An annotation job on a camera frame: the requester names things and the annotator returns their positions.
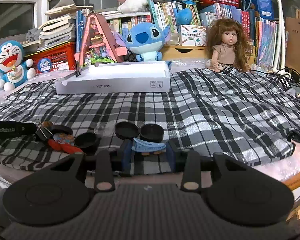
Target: cardboard box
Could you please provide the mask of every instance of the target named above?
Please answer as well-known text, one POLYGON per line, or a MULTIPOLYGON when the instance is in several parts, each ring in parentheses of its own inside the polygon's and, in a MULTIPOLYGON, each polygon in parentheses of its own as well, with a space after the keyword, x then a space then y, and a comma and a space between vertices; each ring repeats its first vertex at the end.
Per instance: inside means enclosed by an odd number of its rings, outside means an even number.
POLYGON ((94 65, 55 82, 58 95, 89 93, 169 92, 170 72, 165 61, 94 65))
POLYGON ((182 46, 207 46, 207 27, 200 25, 180 25, 182 46))

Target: black and white checkered fabric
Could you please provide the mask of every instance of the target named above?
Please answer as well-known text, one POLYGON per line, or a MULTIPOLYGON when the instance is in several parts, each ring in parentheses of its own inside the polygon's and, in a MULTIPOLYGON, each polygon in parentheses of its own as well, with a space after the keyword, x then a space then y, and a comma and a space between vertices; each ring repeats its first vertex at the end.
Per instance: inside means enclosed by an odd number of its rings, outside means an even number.
MULTIPOLYGON (((300 137, 300 102, 282 85, 253 73, 192 69, 171 75, 170 93, 57 95, 54 82, 29 84, 0 106, 0 120, 51 121, 77 136, 97 127, 99 150, 118 148, 115 124, 157 123, 164 140, 202 155, 224 152, 251 166, 290 156, 292 134, 300 137)), ((35 171, 66 156, 33 137, 0 140, 0 163, 35 171)), ((170 171, 165 155, 134 154, 130 174, 170 171)))

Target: doll's face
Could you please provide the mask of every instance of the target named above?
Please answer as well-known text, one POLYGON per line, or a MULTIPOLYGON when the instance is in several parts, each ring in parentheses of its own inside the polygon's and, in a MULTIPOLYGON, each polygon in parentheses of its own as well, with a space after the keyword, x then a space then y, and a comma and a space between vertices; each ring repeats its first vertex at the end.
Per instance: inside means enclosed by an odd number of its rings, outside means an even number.
POLYGON ((237 43, 237 33, 236 31, 226 31, 223 32, 221 35, 221 40, 231 46, 237 43))

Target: plush toy eye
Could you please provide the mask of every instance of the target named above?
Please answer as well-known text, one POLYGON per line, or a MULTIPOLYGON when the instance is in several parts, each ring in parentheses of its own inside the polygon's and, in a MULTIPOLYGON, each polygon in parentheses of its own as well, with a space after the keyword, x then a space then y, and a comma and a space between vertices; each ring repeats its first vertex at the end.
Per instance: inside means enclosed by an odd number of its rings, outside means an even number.
POLYGON ((131 34, 128 35, 127 42, 130 42, 130 43, 132 42, 132 40, 131 40, 131 34))
POLYGON ((153 34, 153 37, 155 38, 155 37, 158 37, 160 33, 158 32, 158 30, 152 29, 152 34, 153 34))

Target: doll's hand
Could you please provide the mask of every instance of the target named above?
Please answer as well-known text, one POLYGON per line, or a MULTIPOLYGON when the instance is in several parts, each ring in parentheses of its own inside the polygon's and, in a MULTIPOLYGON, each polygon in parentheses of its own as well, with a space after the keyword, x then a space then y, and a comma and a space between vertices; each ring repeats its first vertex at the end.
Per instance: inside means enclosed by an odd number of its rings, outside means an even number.
POLYGON ((214 68, 216 68, 216 69, 218 69, 218 67, 219 67, 219 61, 217 60, 216 62, 211 62, 212 63, 212 66, 214 67, 214 68))

